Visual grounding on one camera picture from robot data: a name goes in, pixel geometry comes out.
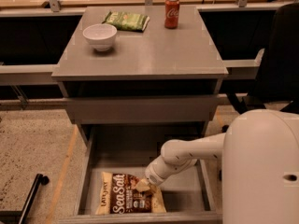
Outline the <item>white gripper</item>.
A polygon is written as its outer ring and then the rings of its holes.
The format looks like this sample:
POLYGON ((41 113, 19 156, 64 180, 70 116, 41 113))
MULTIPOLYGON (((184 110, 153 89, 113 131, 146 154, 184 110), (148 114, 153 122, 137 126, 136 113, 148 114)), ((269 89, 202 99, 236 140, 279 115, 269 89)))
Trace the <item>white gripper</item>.
POLYGON ((157 193, 157 187, 164 182, 164 179, 159 177, 154 171, 153 167, 149 165, 145 170, 145 178, 140 179, 135 188, 138 192, 149 191, 151 194, 157 193))

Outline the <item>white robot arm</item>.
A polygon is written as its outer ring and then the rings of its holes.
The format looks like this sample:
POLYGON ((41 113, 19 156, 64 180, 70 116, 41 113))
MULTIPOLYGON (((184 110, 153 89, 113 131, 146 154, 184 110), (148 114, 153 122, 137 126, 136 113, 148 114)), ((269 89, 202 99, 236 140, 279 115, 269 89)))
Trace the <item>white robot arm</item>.
POLYGON ((255 109, 225 133, 169 140, 145 177, 159 186, 198 160, 217 158, 223 224, 299 224, 299 115, 255 109))

